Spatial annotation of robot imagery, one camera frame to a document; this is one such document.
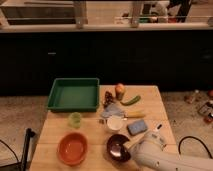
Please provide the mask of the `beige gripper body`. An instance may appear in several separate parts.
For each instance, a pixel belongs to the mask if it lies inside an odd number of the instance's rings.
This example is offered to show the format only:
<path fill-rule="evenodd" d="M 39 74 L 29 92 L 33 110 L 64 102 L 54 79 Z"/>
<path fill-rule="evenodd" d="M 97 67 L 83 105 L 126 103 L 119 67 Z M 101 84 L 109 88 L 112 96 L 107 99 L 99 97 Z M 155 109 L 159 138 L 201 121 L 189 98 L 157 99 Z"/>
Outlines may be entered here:
<path fill-rule="evenodd" d="M 130 139 L 129 141 L 125 142 L 123 144 L 123 146 L 126 148 L 126 149 L 129 149 L 131 148 L 134 144 L 137 144 L 139 143 L 144 137 L 145 137 L 145 133 L 142 134 L 142 135 L 138 135 L 137 137 L 133 137 L 132 139 Z"/>

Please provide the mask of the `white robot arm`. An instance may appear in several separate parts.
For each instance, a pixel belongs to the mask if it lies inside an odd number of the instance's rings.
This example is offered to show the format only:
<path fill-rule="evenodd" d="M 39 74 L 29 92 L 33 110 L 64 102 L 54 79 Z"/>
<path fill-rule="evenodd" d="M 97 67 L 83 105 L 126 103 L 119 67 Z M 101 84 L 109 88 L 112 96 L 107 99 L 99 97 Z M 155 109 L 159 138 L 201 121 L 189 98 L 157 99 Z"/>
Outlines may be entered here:
<path fill-rule="evenodd" d="M 141 139 L 124 144 L 139 167 L 155 171 L 213 171 L 213 159 L 165 152 L 165 146 L 165 138 L 157 131 L 148 131 Z"/>

